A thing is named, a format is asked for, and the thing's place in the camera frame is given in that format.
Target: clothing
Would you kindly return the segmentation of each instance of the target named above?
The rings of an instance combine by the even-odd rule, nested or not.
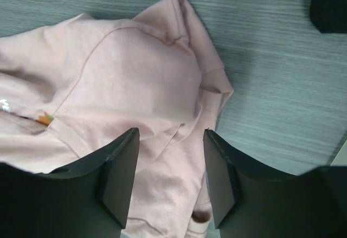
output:
[[[1,161],[48,173],[138,127],[125,233],[205,236],[203,130],[232,88],[187,0],[162,0],[132,20],[82,14],[0,38],[0,72]]]

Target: pink fabric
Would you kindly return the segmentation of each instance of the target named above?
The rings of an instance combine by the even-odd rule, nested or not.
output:
[[[162,0],[132,20],[82,14],[0,38],[0,80],[2,161],[50,172],[138,127],[124,232],[205,237],[203,131],[232,88],[187,0]],[[48,127],[35,122],[44,112]]]

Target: black object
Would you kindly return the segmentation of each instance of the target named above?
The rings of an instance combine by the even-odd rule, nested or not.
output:
[[[49,174],[0,163],[1,237],[115,238],[125,228],[139,150],[130,129]]]
[[[301,176],[271,168],[206,130],[204,152],[222,238],[347,237],[347,167]]]
[[[312,0],[310,19],[321,33],[347,33],[347,0]]]

